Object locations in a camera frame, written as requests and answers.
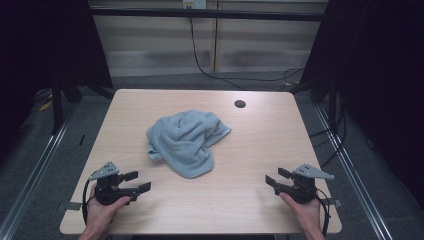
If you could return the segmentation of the grey-blue towel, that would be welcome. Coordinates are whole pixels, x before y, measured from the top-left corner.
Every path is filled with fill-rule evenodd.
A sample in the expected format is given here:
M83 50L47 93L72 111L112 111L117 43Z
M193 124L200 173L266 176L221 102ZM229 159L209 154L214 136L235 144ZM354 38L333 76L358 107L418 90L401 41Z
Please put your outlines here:
M181 177L197 178L214 168L210 147L231 131L212 112L180 112L148 128L147 154L154 162L165 161Z

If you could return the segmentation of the black metal stand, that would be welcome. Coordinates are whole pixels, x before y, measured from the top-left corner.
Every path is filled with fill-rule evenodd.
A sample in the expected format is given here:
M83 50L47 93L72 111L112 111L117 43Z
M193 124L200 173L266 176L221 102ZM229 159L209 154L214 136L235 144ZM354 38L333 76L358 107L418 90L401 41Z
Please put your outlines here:
M60 82L57 75L55 75L52 79L52 103L54 115L52 134L55 135L63 124L62 95Z

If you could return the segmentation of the black horizontal crossbar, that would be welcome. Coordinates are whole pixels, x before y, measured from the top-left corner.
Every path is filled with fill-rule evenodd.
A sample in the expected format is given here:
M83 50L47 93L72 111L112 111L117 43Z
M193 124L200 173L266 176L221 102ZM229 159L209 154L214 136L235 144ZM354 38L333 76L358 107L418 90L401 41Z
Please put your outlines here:
M182 18L281 20L281 21L307 21L307 22L322 22L327 20L327 17L324 14L199 10L199 9L145 9L145 8L91 7L90 12L92 15L102 15L102 16L182 17Z

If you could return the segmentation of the person's right hand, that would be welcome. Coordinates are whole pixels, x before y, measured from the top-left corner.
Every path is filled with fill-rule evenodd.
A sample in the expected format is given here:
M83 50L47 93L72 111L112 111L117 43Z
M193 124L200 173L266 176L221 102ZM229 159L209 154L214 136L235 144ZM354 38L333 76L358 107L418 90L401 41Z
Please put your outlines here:
M320 202L313 199L309 203L299 204L287 193L280 193L281 199L294 211L294 214L305 232L320 232Z

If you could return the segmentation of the dark curtain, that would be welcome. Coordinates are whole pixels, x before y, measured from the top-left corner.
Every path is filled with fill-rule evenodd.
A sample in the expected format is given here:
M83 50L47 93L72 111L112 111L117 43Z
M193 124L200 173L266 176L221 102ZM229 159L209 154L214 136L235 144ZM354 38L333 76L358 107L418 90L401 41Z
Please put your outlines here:
M0 163L15 148L36 93L113 86L89 0L0 0Z
M424 0L328 0L301 78L332 89L424 209Z

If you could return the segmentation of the silver floor rail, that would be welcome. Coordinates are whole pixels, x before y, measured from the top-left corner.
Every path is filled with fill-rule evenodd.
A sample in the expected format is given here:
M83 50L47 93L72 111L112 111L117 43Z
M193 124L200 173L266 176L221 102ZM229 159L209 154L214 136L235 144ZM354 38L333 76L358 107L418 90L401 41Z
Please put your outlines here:
M27 178L23 189L20 191L15 203L8 211L4 221L0 225L0 240L12 240L15 232L26 212L28 206L37 190L41 179L45 175L57 148L59 147L67 129L69 122L72 120L77 106L72 105L67 113L64 122L60 125L55 134L49 138L49 142L42 155L39 157L37 164Z
M330 129L329 115L322 106L316 106L315 110L323 127L327 131L328 138L335 150L339 162L342 165L378 240L394 240L386 221L384 220L380 210L377 208L375 202L372 200L350 158L350 155L343 146L342 139Z

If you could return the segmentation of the person's left hand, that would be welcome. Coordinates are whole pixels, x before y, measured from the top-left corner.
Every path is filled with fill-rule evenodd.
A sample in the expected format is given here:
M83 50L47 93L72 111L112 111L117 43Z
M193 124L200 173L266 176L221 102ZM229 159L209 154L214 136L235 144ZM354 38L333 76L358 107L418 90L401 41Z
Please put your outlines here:
M111 205L102 205L94 197L94 194L95 186L92 186L87 203L86 230L91 234L101 234L111 224L115 214L130 202L130 197L124 196Z

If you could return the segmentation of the white wall socket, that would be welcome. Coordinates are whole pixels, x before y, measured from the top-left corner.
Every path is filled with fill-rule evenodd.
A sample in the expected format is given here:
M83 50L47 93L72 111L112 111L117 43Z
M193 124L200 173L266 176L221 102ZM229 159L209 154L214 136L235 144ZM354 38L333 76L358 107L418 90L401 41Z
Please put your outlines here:
M207 8L206 0L182 0L183 9L205 10Z

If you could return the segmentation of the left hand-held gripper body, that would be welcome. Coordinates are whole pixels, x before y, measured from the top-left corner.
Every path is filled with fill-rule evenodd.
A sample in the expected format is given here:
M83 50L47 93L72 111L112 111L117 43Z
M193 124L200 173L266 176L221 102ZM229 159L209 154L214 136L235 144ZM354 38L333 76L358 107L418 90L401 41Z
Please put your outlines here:
M96 181L95 198L102 205L111 205L124 196L129 196L131 201L136 201L140 194L134 193L136 188L121 189L119 185L124 180L125 174L120 174L118 167L111 161L90 175L89 180Z

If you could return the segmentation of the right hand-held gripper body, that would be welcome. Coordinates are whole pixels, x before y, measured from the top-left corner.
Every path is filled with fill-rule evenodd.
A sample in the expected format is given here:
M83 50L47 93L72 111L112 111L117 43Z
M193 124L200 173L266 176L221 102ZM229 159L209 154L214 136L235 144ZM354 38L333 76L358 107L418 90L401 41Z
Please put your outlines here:
M292 186L276 182L273 186L276 195L281 192L287 193L295 202L306 204L312 201L317 192L316 179L334 180L332 174L326 173L309 164L303 164L294 169L291 173Z

